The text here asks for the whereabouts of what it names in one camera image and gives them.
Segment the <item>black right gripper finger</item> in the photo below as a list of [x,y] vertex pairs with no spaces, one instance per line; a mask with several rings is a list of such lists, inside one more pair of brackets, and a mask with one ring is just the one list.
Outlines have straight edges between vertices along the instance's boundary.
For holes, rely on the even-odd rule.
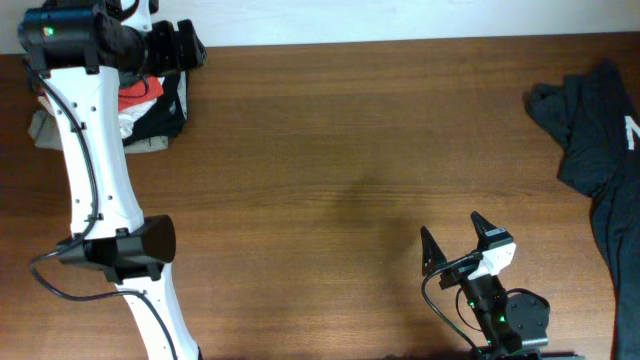
[[477,211],[472,212],[470,218],[478,237],[477,248],[489,250],[494,243],[493,237],[499,233],[498,228]]
[[421,227],[420,235],[422,243],[421,272],[423,276],[427,276],[444,266],[447,259],[426,226]]

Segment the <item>orange soccer t-shirt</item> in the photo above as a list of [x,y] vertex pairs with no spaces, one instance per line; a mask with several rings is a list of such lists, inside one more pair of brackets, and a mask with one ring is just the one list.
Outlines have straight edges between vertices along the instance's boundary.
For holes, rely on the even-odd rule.
[[163,77],[150,76],[128,88],[121,88],[118,91],[118,110],[123,111],[156,100],[164,94],[163,82]]

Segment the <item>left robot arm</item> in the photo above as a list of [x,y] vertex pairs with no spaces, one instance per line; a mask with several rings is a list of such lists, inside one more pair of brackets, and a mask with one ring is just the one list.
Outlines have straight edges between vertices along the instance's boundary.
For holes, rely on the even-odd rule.
[[202,66],[192,23],[153,21],[155,1],[47,1],[18,26],[25,67],[49,100],[68,173],[70,236],[52,257],[103,273],[125,299],[152,359],[198,359],[173,284],[176,235],[145,216],[118,119],[123,85]]

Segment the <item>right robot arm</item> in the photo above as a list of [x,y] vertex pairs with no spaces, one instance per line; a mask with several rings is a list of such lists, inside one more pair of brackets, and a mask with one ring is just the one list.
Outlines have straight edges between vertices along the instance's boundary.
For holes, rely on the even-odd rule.
[[[470,214],[470,219],[478,238],[476,248],[451,261],[428,228],[423,226],[420,229],[421,294],[426,304],[470,346],[471,359],[578,359],[580,356],[572,352],[543,352],[549,343],[550,303],[524,288],[507,290],[499,280],[499,273],[514,259],[516,243],[513,236],[476,211]],[[441,289],[455,287],[456,295],[466,298],[478,323],[476,329],[486,340],[484,346],[477,345],[430,299],[427,285],[435,277],[440,278]]]

